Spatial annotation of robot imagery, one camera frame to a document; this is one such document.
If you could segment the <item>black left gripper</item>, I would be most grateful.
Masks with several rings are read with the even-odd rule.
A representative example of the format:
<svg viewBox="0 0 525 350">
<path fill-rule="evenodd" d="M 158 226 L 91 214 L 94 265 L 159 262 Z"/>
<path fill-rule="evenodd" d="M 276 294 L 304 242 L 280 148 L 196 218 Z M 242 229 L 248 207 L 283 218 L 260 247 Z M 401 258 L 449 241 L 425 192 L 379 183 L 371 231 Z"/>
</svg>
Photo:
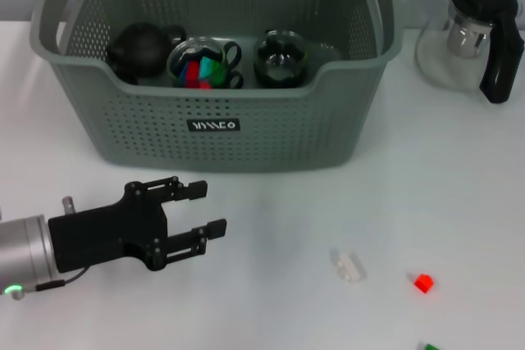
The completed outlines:
<svg viewBox="0 0 525 350">
<path fill-rule="evenodd" d="M 204 180 L 183 184 L 177 176 L 125 186 L 116 203 L 48 220 L 59 271 L 73 271 L 123 257 L 141 260 L 151 271 L 204 255 L 208 241 L 225 236 L 226 219 L 167 237 L 164 202 L 205 198 Z"/>
</svg>

